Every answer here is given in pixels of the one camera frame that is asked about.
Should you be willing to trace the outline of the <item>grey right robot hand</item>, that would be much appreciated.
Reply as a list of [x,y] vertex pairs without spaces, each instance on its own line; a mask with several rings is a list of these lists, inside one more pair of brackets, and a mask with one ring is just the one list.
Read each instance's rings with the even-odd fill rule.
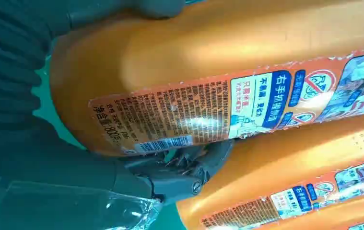
[[145,230],[163,206],[196,196],[233,140],[110,158],[80,149],[33,114],[55,38],[119,12],[172,18],[183,0],[0,0],[0,230]]

